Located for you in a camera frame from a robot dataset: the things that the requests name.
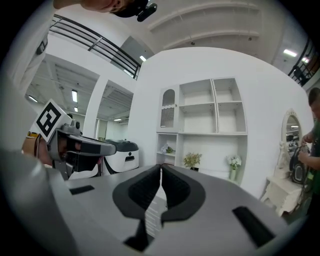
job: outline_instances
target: cabinet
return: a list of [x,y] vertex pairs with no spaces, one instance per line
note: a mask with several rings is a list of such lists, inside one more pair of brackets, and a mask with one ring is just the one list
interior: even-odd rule
[[[240,184],[247,159],[247,124],[241,94],[234,77],[205,79],[161,91],[158,118],[157,164],[184,167],[188,153],[202,154],[200,173],[228,179],[226,157],[239,155]],[[160,153],[168,144],[175,152]]]

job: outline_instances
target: vase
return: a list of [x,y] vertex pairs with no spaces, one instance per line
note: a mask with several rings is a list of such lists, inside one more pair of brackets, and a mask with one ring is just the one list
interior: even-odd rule
[[236,175],[237,175],[237,169],[236,168],[231,168],[229,179],[231,181],[235,181],[236,180]]

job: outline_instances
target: black cap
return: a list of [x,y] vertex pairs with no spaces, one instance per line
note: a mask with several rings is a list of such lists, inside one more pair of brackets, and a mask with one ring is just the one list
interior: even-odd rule
[[132,16],[137,16],[144,9],[146,9],[148,2],[149,2],[148,0],[134,0],[134,2],[129,3],[124,10],[114,14],[121,18],[129,18]]

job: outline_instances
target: green shirt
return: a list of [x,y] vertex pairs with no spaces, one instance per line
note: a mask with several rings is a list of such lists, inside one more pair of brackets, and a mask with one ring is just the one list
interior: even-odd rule
[[[316,120],[312,129],[313,145],[311,155],[320,158],[320,122]],[[313,176],[313,193],[320,195],[320,170],[315,170]]]

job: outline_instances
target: balcony railing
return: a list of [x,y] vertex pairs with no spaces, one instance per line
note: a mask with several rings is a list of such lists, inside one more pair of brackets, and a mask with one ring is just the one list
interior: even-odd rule
[[299,85],[304,86],[320,68],[320,57],[316,47],[308,38],[302,54],[288,74]]
[[110,60],[110,63],[117,68],[122,69],[133,79],[137,79],[141,65],[124,50],[92,29],[55,14],[50,31],[73,40],[73,43],[87,48],[88,51],[103,59]]

